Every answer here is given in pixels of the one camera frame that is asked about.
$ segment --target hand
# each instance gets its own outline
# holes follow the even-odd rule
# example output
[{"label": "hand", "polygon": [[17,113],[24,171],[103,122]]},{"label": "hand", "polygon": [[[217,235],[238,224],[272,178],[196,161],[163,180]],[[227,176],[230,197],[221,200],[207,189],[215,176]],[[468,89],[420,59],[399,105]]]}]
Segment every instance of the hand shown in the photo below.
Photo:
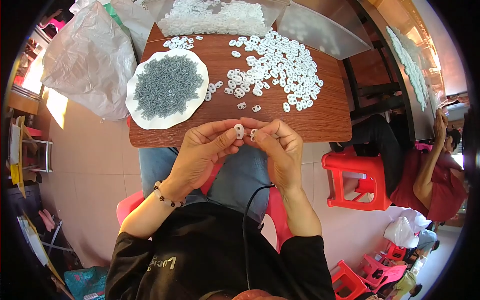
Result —
[{"label": "hand", "polygon": [[59,14],[61,14],[61,12],[62,12],[62,9],[57,10],[56,12],[53,13],[52,18],[55,18],[56,16],[58,16]]},{"label": "hand", "polygon": [[444,144],[446,137],[446,128],[448,119],[441,108],[437,109],[435,123],[433,124],[433,133],[435,134],[435,142]]},{"label": "hand", "polygon": [[268,175],[279,191],[285,194],[301,189],[303,140],[298,133],[280,120],[271,123],[251,118],[240,120],[245,128],[259,129],[255,142],[249,137],[245,137],[244,142],[267,153]]},{"label": "hand", "polygon": [[234,126],[239,123],[240,120],[211,122],[185,133],[172,171],[162,183],[166,198],[177,200],[186,197],[207,181],[219,158],[238,152],[243,141],[236,139]]}]

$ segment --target black shirt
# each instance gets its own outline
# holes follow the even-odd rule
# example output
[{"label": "black shirt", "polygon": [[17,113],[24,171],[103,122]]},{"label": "black shirt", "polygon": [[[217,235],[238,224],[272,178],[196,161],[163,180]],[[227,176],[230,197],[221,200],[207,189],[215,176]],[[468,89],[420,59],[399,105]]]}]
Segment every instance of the black shirt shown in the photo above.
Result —
[{"label": "black shirt", "polygon": [[[193,299],[247,290],[243,214],[210,203],[175,209],[143,240],[122,232],[113,251],[106,299]],[[335,300],[320,236],[293,237],[280,254],[247,218],[250,283],[289,300]]]}]

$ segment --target wood grain tabletop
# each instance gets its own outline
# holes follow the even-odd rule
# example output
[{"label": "wood grain tabletop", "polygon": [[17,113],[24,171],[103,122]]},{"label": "wood grain tabletop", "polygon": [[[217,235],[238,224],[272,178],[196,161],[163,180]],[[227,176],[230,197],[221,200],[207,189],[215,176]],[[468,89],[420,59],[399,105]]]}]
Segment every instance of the wood grain tabletop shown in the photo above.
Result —
[{"label": "wood grain tabletop", "polygon": [[[198,57],[207,65],[210,83],[223,81],[223,86],[212,94],[212,100],[204,101],[193,115],[183,123],[177,124],[165,130],[140,128],[134,120],[130,123],[130,143],[137,148],[173,147],[180,146],[185,132],[201,124],[225,120],[250,117],[261,121],[283,120],[303,138],[304,142],[343,142],[350,140],[352,128],[350,125],[350,113],[347,97],[340,75],[336,59],[318,50],[307,47],[313,60],[317,63],[320,79],[324,85],[314,100],[312,107],[297,111],[291,106],[290,112],[283,111],[282,104],[287,101],[287,94],[279,84],[271,84],[272,78],[266,80],[270,89],[263,89],[263,96],[255,96],[252,92],[237,99],[233,95],[224,93],[227,86],[227,72],[233,69],[247,71],[246,57],[259,55],[256,51],[246,52],[244,47],[230,47],[228,42],[237,39],[233,35],[200,35],[203,40],[195,40],[194,48]],[[148,37],[141,62],[148,60],[155,52],[167,51],[163,47],[165,38],[157,25],[154,24]],[[241,57],[235,58],[231,52],[235,50],[241,53]],[[246,109],[237,109],[237,104],[245,102]],[[254,113],[252,107],[260,105],[261,110]]]}]

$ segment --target blue jeans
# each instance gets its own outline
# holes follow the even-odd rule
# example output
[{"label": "blue jeans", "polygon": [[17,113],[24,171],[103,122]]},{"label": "blue jeans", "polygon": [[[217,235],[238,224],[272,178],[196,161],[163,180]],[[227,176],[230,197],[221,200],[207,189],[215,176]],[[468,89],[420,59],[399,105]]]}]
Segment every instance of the blue jeans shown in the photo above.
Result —
[{"label": "blue jeans", "polygon": [[[156,181],[165,180],[177,159],[176,148],[140,148],[140,175],[146,198],[153,192]],[[250,197],[261,186],[270,185],[267,172],[267,155],[262,150],[243,145],[236,154],[229,155],[218,172],[212,187],[204,195],[200,189],[187,196],[185,205],[209,202],[245,212]],[[264,218],[269,189],[262,189],[255,196],[248,216],[258,223]]]}]

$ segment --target white plate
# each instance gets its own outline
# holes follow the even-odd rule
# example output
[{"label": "white plate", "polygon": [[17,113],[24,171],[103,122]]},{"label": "white plate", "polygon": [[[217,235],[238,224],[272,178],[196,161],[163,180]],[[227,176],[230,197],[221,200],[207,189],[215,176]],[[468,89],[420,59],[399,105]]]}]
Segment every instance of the white plate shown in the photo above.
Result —
[{"label": "white plate", "polygon": [[[142,118],[142,110],[135,111],[138,107],[138,101],[133,98],[133,93],[135,92],[135,87],[138,83],[138,74],[142,74],[144,72],[144,66],[151,60],[161,60],[165,57],[165,55],[169,55],[170,57],[179,55],[183,56],[186,55],[188,59],[191,59],[193,62],[197,62],[197,74],[200,74],[204,80],[202,86],[197,88],[196,92],[198,94],[198,99],[192,99],[187,102],[187,109],[183,112],[183,114],[177,112],[173,115],[170,115],[166,118],[159,118],[154,117],[150,121]],[[197,110],[197,108],[203,103],[205,99],[205,95],[207,93],[208,88],[208,71],[207,66],[198,58],[198,56],[189,51],[184,49],[172,49],[166,52],[156,52],[154,53],[147,61],[142,62],[138,65],[137,69],[135,70],[135,74],[127,83],[127,99],[125,100],[125,104],[127,105],[128,111],[130,112],[133,120],[137,123],[138,126],[142,127],[143,129],[167,129],[179,123],[182,123],[188,120],[192,114]]]}]

